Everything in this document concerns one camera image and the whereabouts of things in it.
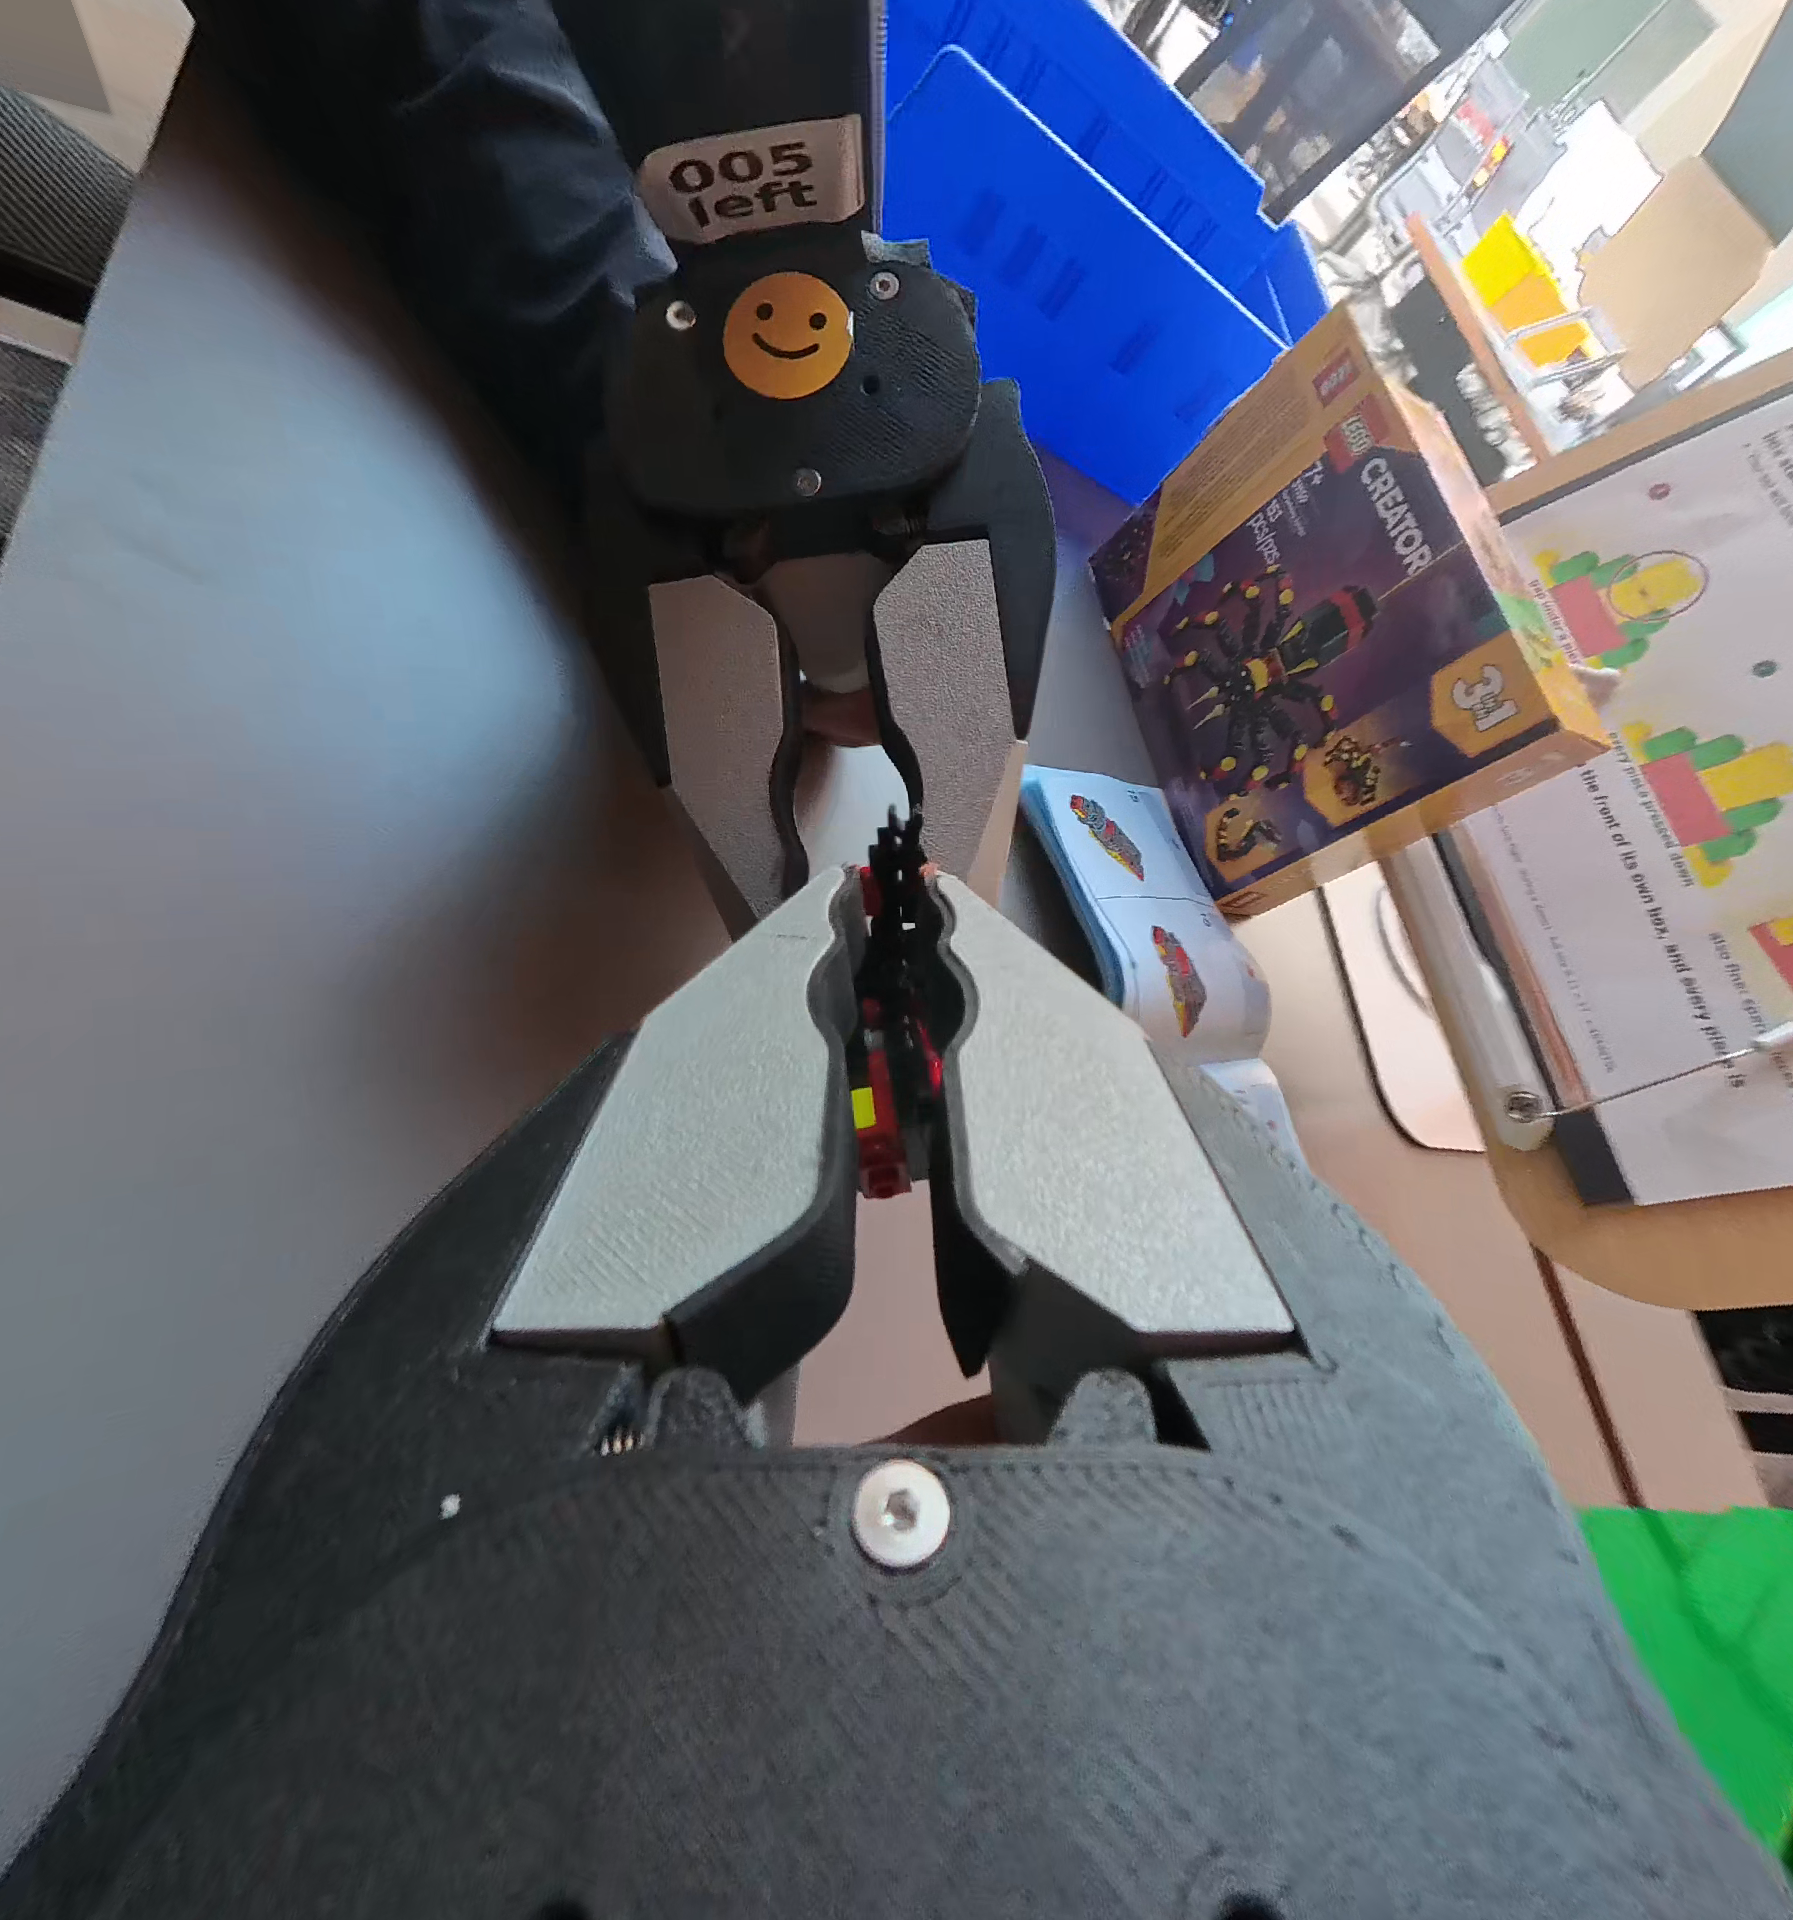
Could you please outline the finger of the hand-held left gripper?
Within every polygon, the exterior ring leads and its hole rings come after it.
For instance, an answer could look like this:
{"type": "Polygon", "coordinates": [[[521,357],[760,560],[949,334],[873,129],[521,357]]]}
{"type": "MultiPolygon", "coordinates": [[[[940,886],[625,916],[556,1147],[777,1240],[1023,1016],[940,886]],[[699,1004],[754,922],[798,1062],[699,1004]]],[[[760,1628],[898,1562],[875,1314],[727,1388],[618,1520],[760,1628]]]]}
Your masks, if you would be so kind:
{"type": "Polygon", "coordinates": [[[800,669],[774,612],[719,575],[647,588],[669,793],[729,932],[809,876],[793,816],[800,669]]]}
{"type": "Polygon", "coordinates": [[[880,744],[919,819],[926,860],[999,900],[1026,745],[1005,673],[987,540],[925,543],[876,595],[880,744]]]}

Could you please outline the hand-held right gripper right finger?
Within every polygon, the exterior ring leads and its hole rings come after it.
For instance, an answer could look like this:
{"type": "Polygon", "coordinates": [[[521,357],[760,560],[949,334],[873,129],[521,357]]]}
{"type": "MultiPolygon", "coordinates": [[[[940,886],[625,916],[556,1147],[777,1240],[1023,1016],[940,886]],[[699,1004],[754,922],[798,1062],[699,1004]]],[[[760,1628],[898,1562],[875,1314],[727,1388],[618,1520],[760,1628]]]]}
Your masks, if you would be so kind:
{"type": "Polygon", "coordinates": [[[949,875],[930,1208],[960,1368],[1076,1380],[1292,1348],[1292,1312],[1147,1032],[949,875]]]}

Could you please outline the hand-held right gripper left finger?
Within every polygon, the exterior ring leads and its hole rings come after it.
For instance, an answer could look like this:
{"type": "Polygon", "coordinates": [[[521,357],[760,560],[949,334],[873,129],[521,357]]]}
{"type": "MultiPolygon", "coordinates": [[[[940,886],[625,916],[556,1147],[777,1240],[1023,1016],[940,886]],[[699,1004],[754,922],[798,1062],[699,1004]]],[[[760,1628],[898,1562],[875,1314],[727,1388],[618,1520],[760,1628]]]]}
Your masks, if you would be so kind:
{"type": "Polygon", "coordinates": [[[511,1348],[717,1373],[740,1404],[854,1289],[859,881],[827,868],[635,1030],[490,1324],[511,1348]]]}

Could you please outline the black red yellow lego model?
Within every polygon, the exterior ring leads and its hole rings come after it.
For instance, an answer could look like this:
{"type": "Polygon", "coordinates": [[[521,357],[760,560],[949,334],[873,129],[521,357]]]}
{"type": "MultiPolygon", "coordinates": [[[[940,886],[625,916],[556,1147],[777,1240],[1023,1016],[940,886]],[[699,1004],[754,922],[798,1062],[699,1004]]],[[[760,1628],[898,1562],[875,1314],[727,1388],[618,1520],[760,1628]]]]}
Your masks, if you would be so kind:
{"type": "Polygon", "coordinates": [[[908,1192],[928,1176],[932,1157],[940,1062],[926,981],[938,926],[928,919],[928,873],[919,810],[889,810],[856,871],[858,1025],[846,1046],[858,1190],[865,1200],[908,1192]]]}

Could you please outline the lego instruction booklet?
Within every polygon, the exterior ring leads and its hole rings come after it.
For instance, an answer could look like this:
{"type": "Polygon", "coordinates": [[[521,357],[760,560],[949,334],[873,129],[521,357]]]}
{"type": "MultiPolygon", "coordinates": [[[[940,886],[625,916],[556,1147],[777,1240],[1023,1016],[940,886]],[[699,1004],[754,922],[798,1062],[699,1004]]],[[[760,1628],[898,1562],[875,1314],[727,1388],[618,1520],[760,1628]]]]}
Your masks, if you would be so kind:
{"type": "Polygon", "coordinates": [[[1195,1067],[1258,1057],[1267,981],[1221,920],[1165,796],[1028,765],[1020,810],[1090,946],[1103,995],[1195,1067]]]}

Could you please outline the person's left forearm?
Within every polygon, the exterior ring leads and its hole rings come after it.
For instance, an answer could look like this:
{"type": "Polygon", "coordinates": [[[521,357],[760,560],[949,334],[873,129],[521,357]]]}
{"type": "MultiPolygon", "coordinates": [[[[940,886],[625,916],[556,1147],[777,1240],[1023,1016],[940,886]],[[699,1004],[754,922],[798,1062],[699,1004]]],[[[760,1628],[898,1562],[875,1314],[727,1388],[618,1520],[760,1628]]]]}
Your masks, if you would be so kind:
{"type": "Polygon", "coordinates": [[[675,266],[546,2],[193,2],[193,37],[580,516],[607,363],[675,266]]]}

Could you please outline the purple lego set box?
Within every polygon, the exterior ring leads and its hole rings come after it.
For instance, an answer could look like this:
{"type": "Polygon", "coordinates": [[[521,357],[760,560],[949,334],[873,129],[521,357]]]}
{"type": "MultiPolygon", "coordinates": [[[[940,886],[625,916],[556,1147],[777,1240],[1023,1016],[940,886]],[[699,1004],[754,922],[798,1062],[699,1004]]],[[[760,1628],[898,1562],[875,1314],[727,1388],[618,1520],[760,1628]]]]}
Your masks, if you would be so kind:
{"type": "Polygon", "coordinates": [[[1349,306],[1090,572],[1171,822],[1230,920],[1612,745],[1463,449],[1349,306]]]}

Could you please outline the blue plastic bin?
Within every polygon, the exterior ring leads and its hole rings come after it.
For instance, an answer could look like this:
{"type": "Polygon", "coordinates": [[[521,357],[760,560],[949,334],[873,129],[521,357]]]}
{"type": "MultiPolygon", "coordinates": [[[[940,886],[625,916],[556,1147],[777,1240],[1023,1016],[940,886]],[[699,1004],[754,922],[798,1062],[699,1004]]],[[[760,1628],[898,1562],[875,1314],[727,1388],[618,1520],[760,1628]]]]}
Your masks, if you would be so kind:
{"type": "Polygon", "coordinates": [[[958,46],[1212,277],[1248,274],[1273,225],[1262,185],[1088,2],[886,2],[886,107],[958,46]]]}
{"type": "Polygon", "coordinates": [[[1287,349],[960,46],[886,121],[882,233],[973,295],[1028,439],[1132,504],[1287,349]]]}

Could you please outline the white rounded board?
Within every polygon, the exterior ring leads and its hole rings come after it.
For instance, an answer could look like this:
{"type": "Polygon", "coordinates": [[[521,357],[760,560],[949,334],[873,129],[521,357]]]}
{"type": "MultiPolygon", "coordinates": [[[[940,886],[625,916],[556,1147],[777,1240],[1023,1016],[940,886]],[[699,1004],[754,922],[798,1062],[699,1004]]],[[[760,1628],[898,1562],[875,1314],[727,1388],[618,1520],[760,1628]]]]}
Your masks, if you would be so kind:
{"type": "Polygon", "coordinates": [[[1476,1118],[1384,873],[1327,881],[1318,909],[1388,1119],[1415,1147],[1479,1155],[1476,1118]]]}

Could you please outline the pale metal bar with screw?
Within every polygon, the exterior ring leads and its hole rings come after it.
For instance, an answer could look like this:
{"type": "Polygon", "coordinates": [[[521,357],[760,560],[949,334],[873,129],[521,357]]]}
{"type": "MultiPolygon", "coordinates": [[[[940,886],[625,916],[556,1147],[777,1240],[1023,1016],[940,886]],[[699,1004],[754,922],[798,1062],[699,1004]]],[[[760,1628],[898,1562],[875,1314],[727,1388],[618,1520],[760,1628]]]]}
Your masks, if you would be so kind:
{"type": "Polygon", "coordinates": [[[1522,1016],[1479,946],[1438,843],[1381,862],[1388,897],[1415,958],[1430,1011],[1486,1147],[1532,1154],[1551,1140],[1551,1088],[1522,1016]]]}

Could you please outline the yellow plastic bin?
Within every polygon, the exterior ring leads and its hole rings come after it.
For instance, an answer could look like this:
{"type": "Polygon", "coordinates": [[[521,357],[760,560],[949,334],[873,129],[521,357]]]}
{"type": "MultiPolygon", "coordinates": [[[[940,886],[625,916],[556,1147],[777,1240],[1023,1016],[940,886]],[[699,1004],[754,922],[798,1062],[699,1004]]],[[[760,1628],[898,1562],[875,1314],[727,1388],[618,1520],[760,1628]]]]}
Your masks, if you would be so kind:
{"type": "Polygon", "coordinates": [[[1463,253],[1461,272],[1489,319],[1534,369],[1578,365],[1596,357],[1596,332],[1573,319],[1548,258],[1513,216],[1498,216],[1463,253]]]}

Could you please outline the green plastic bin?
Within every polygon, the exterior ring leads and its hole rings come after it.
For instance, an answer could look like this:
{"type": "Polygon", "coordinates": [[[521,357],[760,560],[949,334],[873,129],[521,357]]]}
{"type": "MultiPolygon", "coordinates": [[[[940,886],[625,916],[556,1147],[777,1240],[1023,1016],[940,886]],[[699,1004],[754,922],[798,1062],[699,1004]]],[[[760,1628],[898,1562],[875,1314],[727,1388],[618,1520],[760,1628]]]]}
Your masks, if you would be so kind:
{"type": "Polygon", "coordinates": [[[1793,1511],[1578,1515],[1676,1726],[1793,1873],[1793,1511]]]}

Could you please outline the grey office chair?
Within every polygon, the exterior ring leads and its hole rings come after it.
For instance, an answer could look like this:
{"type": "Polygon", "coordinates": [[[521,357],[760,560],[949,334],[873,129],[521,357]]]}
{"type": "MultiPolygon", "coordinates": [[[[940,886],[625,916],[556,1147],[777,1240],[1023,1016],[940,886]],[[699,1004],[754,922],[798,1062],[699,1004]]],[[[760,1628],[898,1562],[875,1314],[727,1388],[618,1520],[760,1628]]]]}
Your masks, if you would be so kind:
{"type": "Polygon", "coordinates": [[[91,136],[0,85],[0,298],[85,321],[132,186],[91,136]]]}

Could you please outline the cardboard box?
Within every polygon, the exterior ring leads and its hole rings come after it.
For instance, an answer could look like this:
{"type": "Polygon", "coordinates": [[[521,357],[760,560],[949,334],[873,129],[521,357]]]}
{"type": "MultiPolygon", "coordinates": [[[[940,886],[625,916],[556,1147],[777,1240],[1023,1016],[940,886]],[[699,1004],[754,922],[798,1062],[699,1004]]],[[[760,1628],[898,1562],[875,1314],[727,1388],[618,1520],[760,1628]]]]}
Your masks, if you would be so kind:
{"type": "Polygon", "coordinates": [[[1793,231],[1793,182],[1756,161],[1739,180],[1705,154],[1678,159],[1628,220],[1578,253],[1578,302],[1638,392],[1756,285],[1793,231]]]}

